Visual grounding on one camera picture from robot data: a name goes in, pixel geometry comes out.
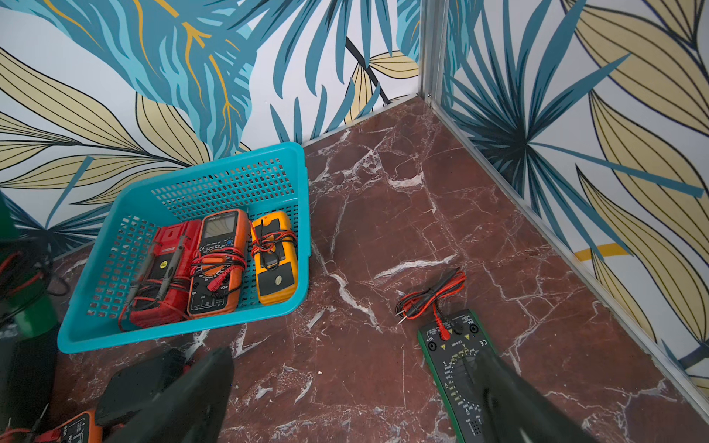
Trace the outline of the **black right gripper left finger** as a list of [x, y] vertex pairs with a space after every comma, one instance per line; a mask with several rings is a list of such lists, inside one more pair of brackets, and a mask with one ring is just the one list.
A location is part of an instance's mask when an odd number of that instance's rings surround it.
[[135, 415], [110, 442], [216, 442], [234, 381], [234, 359], [219, 348]]

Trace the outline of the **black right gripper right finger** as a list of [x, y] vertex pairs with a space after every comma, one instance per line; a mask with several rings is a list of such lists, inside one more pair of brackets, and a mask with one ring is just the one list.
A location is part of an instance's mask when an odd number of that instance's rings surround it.
[[472, 387], [482, 409], [487, 442], [594, 442], [557, 406], [491, 349], [472, 363]]

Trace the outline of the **small red multimeter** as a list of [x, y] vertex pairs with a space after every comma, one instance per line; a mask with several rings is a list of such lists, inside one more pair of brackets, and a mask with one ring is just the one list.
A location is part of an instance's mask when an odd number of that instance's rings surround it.
[[200, 230], [200, 221], [184, 221], [157, 231], [131, 282], [118, 318], [120, 332], [127, 330], [127, 322], [145, 329], [188, 319], [189, 266]]

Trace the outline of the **yellow multimeter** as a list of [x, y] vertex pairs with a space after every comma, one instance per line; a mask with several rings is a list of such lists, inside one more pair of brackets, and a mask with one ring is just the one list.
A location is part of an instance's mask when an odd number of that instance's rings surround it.
[[297, 236], [286, 212], [272, 212], [251, 223], [251, 257], [260, 304], [281, 304], [295, 294]]

